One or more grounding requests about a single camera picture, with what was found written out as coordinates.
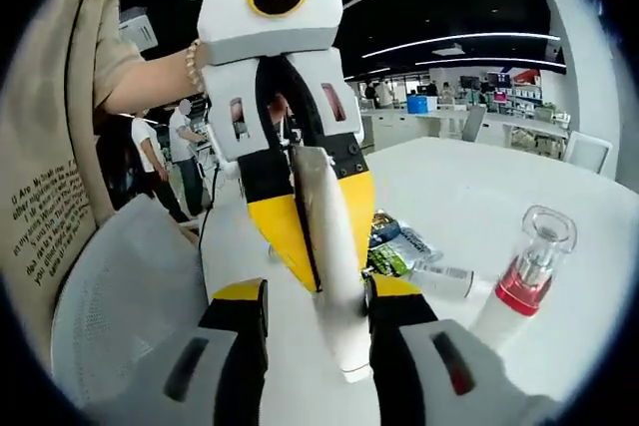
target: bracelet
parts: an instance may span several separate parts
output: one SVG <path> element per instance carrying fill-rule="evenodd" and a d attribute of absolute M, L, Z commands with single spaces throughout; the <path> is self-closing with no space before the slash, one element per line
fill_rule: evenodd
<path fill-rule="evenodd" d="M 198 70 L 196 65 L 196 52 L 198 51 L 198 47 L 202 45 L 202 41 L 200 39 L 194 40 L 189 48 L 187 49 L 187 75 L 189 76 L 189 81 L 191 85 L 193 85 L 198 93 L 203 94 L 207 97 L 207 91 L 204 84 L 204 78 L 202 77 L 202 72 Z"/>

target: black pants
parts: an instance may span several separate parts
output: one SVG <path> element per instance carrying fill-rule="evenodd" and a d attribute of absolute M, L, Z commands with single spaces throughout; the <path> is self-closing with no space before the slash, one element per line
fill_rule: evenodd
<path fill-rule="evenodd" d="M 153 194 L 155 194 L 160 203 L 169 211 L 169 214 L 178 223 L 189 221 L 189 218 L 180 209 L 180 204 L 178 203 L 178 199 L 176 199 L 176 194 L 173 193 L 173 189 L 169 182 L 162 182 L 162 179 L 160 179 L 160 175 L 158 175 L 157 172 L 146 173 L 145 178 L 147 181 L 145 193 L 149 197 L 152 197 Z"/>
<path fill-rule="evenodd" d="M 187 199 L 187 207 L 193 216 L 197 216 L 202 211 L 202 177 L 198 171 L 196 159 L 188 159 L 176 162 L 182 173 L 184 183 L 184 196 Z"/>

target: clear plastic bottle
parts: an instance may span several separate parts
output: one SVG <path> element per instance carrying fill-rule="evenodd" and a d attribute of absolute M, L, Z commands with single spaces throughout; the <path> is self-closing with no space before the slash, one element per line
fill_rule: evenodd
<path fill-rule="evenodd" d="M 470 330 L 497 348 L 533 316 L 552 275 L 575 247 L 577 227 L 554 210 L 533 206 L 523 218 L 522 240 Z"/>

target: black ceiling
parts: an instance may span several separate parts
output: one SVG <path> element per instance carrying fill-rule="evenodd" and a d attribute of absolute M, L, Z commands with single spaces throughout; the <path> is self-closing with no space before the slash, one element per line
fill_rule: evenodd
<path fill-rule="evenodd" d="M 187 0 L 121 0 L 122 8 L 147 7 L 160 45 L 145 57 L 161 57 L 187 47 L 197 36 L 200 2 Z M 438 58 L 447 47 L 429 44 L 362 59 L 363 54 L 408 42 L 475 32 L 548 34 L 545 0 L 363 0 L 344 11 L 336 45 L 345 75 L 378 68 L 415 70 L 414 63 Z M 465 57 L 517 57 L 544 60 L 545 41 L 482 39 L 456 41 Z"/>

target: cable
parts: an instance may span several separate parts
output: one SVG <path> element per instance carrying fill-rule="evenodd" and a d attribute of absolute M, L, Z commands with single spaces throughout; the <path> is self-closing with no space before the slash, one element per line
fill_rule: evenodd
<path fill-rule="evenodd" d="M 220 172 L 220 163 L 216 165 L 216 171 L 213 173 L 213 184 L 211 186 L 211 203 L 207 207 L 207 212 L 202 220 L 202 227 L 200 228 L 200 239 L 198 240 L 198 254 L 200 255 L 200 268 L 204 268 L 204 259 L 202 258 L 202 238 L 204 238 L 204 228 L 207 225 L 209 214 L 213 209 L 213 204 L 216 201 L 216 183 L 218 182 L 218 173 Z"/>
<path fill-rule="evenodd" d="M 73 145 L 73 137 L 71 136 L 71 124 L 69 122 L 69 68 L 71 65 L 71 52 L 73 50 L 73 38 L 75 37 L 76 28 L 78 26 L 78 20 L 80 19 L 80 11 L 85 0 L 78 2 L 78 9 L 76 15 L 73 18 L 73 24 L 71 25 L 71 34 L 69 35 L 69 46 L 67 47 L 67 56 L 64 61 L 64 115 L 67 121 L 67 133 L 69 135 L 69 142 L 71 143 L 71 153 L 73 158 L 76 158 L 76 151 Z"/>

